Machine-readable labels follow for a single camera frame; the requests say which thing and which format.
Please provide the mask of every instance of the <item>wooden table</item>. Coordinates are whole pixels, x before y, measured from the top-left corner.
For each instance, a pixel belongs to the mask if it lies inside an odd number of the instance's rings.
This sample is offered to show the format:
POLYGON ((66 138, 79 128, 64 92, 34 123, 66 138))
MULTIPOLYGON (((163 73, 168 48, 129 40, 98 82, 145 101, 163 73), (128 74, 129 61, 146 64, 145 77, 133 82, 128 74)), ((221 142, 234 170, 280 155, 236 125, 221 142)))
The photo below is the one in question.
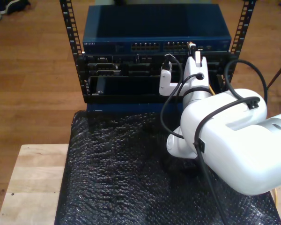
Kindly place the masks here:
POLYGON ((68 144, 22 145, 0 225, 53 225, 68 144))

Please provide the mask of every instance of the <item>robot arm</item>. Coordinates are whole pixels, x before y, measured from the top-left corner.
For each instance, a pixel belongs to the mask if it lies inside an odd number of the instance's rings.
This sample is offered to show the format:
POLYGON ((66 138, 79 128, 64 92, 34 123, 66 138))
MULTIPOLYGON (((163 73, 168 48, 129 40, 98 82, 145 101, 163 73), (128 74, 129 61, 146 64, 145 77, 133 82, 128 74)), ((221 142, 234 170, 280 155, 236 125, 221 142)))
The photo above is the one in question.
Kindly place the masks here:
MULTIPOLYGON (((208 81, 205 62, 203 57, 201 67, 205 68, 199 70, 208 81)), ((197 64, 187 63, 185 73, 197 67, 197 64)), ((187 88, 206 87, 204 79, 190 79, 187 88)), ((281 185, 281 114, 266 120, 266 103, 259 94, 246 89, 235 91, 244 98, 259 97, 259 106, 249 109, 246 104, 239 104, 206 122, 200 132, 204 144, 202 156, 233 189, 246 195, 258 195, 281 185)), ((176 157, 196 158, 193 143, 198 124, 211 112, 237 99, 230 91, 211 97, 207 92, 205 95, 196 93, 198 91, 188 94, 186 89, 183 92, 184 111, 181 126, 175 133, 184 139, 170 135, 167 150, 176 157)))

